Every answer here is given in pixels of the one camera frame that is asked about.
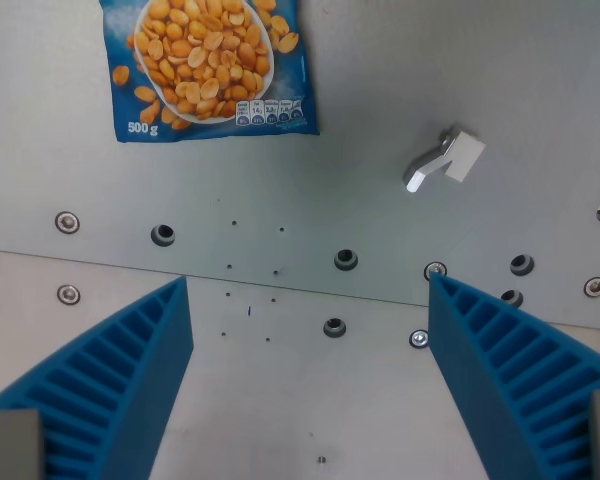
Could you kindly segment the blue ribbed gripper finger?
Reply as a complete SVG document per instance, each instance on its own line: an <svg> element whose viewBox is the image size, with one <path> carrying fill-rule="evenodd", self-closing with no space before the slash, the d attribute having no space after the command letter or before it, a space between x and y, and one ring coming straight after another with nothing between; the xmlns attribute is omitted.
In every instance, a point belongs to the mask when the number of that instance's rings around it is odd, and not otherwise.
<svg viewBox="0 0 600 480"><path fill-rule="evenodd" d="M180 277L77 336L0 392L41 419L46 479L146 479L194 349Z"/></svg>
<svg viewBox="0 0 600 480"><path fill-rule="evenodd" d="M590 479L600 354L499 298L429 281L429 348L491 479Z"/></svg>

